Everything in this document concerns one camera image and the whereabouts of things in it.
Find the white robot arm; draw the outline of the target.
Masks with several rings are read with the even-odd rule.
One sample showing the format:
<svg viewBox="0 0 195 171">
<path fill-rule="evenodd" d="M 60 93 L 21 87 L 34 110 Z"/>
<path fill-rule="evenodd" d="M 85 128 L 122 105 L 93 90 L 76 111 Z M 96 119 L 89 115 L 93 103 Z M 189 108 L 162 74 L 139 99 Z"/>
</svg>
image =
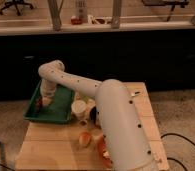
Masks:
<svg viewBox="0 0 195 171">
<path fill-rule="evenodd" d="M 97 81 L 64 71 L 61 61 L 41 65 L 39 76 L 95 100 L 109 156 L 116 171 L 159 171 L 128 88 L 116 79 Z"/>
</svg>

